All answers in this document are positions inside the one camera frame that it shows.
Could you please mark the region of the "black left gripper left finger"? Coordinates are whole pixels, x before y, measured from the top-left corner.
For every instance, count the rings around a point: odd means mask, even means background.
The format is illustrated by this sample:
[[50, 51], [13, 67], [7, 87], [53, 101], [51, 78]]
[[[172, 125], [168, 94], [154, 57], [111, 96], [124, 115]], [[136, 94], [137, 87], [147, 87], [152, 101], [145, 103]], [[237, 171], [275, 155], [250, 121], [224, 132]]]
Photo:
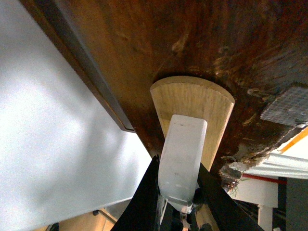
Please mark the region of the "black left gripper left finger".
[[114, 231], [157, 231], [157, 205], [159, 191], [157, 186], [159, 160], [151, 160], [129, 205], [113, 226]]

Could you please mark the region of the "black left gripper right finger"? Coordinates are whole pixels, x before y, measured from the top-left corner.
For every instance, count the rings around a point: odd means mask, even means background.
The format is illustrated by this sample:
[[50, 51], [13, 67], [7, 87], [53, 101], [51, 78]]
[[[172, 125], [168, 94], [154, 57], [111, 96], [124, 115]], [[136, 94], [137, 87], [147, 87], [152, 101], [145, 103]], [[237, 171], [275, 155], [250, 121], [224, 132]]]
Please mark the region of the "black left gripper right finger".
[[192, 231], [263, 230], [231, 199], [203, 165], [200, 165], [197, 186], [191, 213]]

